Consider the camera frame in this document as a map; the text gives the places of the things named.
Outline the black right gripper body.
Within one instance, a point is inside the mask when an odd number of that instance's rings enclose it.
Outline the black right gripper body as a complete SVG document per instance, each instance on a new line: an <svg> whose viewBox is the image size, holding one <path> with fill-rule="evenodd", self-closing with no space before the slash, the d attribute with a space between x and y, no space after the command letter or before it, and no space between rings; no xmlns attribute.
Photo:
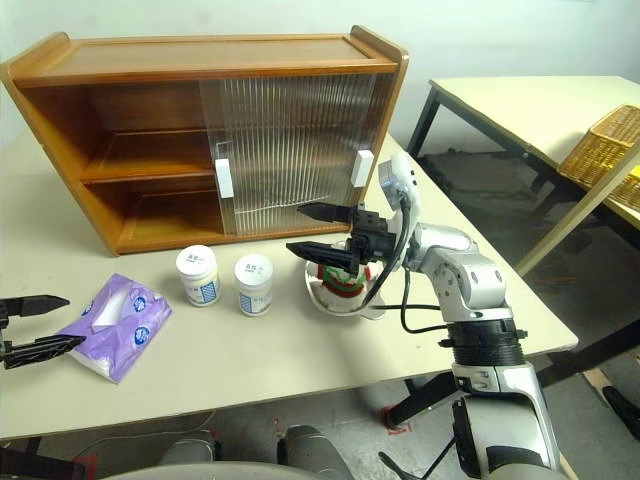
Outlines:
<svg viewBox="0 0 640 480"><path fill-rule="evenodd" d="M396 261L397 234L389 230L386 219L373 211L357 207L348 209L351 234L347 239L347 271L356 274L360 265L380 261L393 266Z"/></svg>

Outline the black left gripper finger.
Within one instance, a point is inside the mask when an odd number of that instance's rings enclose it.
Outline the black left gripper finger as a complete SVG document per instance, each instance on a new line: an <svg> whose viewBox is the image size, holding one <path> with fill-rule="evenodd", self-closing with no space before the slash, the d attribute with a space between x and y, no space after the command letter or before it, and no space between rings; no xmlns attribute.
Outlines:
<svg viewBox="0 0 640 480"><path fill-rule="evenodd" d="M29 317L65 307L70 301L54 295L33 295L7 299L7 315Z"/></svg>
<svg viewBox="0 0 640 480"><path fill-rule="evenodd" d="M48 361L73 350L85 340L86 337L82 335L52 335L17 346L11 342L5 342L3 367L9 370Z"/></svg>

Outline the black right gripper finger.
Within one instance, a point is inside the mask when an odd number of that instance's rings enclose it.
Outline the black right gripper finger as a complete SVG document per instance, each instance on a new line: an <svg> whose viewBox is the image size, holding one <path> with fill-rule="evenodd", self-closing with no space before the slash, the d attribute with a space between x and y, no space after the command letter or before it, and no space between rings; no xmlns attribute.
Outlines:
<svg viewBox="0 0 640 480"><path fill-rule="evenodd" d="M313 220L326 223L351 223L357 208L326 202L310 202L297 207L297 211Z"/></svg>
<svg viewBox="0 0 640 480"><path fill-rule="evenodd" d="M297 257L318 265L338 268L352 275L359 271L359 258L349 250L314 241L289 242L286 248Z"/></svg>

